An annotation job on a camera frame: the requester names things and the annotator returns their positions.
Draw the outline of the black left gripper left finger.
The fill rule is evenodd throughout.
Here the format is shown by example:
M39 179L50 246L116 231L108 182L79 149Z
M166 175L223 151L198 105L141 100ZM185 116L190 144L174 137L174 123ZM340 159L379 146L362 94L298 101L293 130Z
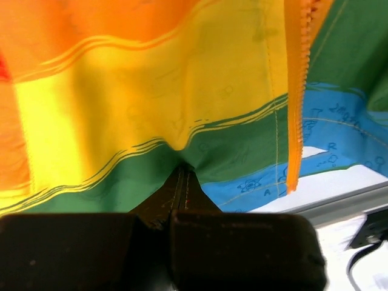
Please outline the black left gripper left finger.
M18 213L1 219L2 290L177 290L169 220L182 170L124 213Z

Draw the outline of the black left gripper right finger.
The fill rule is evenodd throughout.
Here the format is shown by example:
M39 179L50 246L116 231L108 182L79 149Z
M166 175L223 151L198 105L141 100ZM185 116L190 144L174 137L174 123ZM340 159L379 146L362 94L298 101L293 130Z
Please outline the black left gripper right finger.
M179 171L169 221L170 271L178 290L323 290L326 262L300 215L224 213L195 173Z

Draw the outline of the rainbow striped hooded jacket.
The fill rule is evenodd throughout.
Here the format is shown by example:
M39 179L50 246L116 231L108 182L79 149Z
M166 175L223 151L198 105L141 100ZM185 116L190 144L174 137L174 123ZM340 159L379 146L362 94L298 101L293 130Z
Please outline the rainbow striped hooded jacket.
M226 212L387 175L387 2L1 2L2 215L128 212L181 164Z

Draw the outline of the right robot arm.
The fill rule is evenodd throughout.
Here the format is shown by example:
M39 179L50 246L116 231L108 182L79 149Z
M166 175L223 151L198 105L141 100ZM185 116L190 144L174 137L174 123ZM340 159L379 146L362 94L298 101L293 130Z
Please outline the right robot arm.
M387 241L387 208L366 212L366 220L348 245L349 249L364 249L356 252L346 267L346 274L354 290L361 290L352 275L354 265L381 247Z

